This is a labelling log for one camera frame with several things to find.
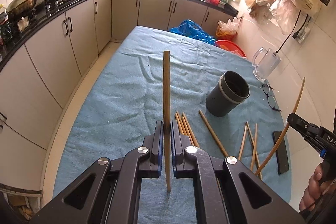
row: human hand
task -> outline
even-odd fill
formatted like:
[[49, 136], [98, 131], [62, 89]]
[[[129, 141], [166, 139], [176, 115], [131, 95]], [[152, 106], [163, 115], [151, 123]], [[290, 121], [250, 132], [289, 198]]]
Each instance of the human hand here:
[[[317, 200], [320, 195], [327, 189], [327, 187], [332, 183], [332, 181], [325, 181], [324, 183], [319, 185], [319, 180], [322, 178], [323, 171], [322, 171], [322, 165], [319, 164], [314, 172], [314, 175], [312, 175], [309, 179], [308, 187], [305, 189], [303, 193], [303, 197], [299, 204], [299, 210], [303, 211], [304, 209], [308, 208], [310, 205], [312, 205], [315, 200]], [[309, 210], [313, 210], [315, 205], [311, 206]]]

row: black phone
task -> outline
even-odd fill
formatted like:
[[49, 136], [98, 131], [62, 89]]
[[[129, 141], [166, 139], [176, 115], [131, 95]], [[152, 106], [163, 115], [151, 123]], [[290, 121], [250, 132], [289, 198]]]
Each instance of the black phone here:
[[[274, 144], [279, 139], [281, 133], [282, 133], [281, 131], [273, 131]], [[289, 170], [285, 139], [283, 139], [282, 142], [280, 143], [280, 146], [278, 147], [276, 154], [277, 154], [277, 161], [278, 161], [278, 173], [279, 175], [281, 175], [283, 173], [286, 173]]]

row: kitchen cabinet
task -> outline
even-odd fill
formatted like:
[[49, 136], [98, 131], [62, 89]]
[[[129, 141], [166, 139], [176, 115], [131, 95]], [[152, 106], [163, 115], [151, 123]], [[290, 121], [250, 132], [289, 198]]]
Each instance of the kitchen cabinet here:
[[223, 22], [227, 22], [228, 19], [233, 20], [233, 17], [221, 11], [208, 7], [208, 10], [205, 13], [201, 27], [209, 35], [215, 36], [218, 21], [221, 20]]
[[[45, 43], [52, 38], [50, 33]], [[0, 112], [7, 117], [6, 123], [20, 135], [47, 149], [62, 108], [42, 82], [25, 46], [20, 47], [1, 70], [0, 83]]]
[[174, 0], [140, 0], [138, 25], [166, 31]]
[[0, 183], [39, 191], [46, 152], [4, 125], [0, 128]]
[[207, 7], [189, 0], [174, 0], [168, 30], [178, 27], [182, 21], [190, 19], [198, 25], [202, 24]]
[[81, 75], [98, 57], [93, 0], [87, 0], [65, 12], [70, 40]]
[[27, 51], [36, 70], [62, 108], [81, 78], [66, 19], [63, 13], [26, 42]]
[[111, 0], [94, 0], [98, 52], [111, 40]]
[[140, 0], [112, 0], [112, 37], [124, 40], [138, 22]]

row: dark gray cup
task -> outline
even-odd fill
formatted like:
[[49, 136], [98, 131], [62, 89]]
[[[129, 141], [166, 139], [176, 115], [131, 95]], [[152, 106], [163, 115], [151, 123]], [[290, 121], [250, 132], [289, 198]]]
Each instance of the dark gray cup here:
[[223, 117], [250, 96], [244, 78], [233, 71], [226, 71], [217, 86], [210, 92], [205, 105], [212, 115]]

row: metal screw cap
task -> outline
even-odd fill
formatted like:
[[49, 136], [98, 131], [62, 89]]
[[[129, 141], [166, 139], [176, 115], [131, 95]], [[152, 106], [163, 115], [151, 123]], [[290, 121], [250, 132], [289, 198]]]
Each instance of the metal screw cap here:
[[105, 165], [109, 162], [109, 159], [108, 158], [105, 158], [105, 157], [102, 157], [102, 158], [99, 158], [98, 159], [98, 164], [99, 165]]
[[230, 157], [226, 158], [226, 162], [228, 164], [236, 164], [237, 163], [237, 159], [235, 157], [233, 157], [233, 156], [230, 156]]
[[197, 152], [197, 147], [195, 146], [188, 146], [186, 149], [185, 149], [189, 154], [194, 154]]
[[141, 154], [145, 154], [145, 153], [147, 153], [147, 151], [148, 151], [148, 148], [145, 147], [145, 146], [141, 146], [141, 147], [138, 148], [138, 152], [141, 153]]

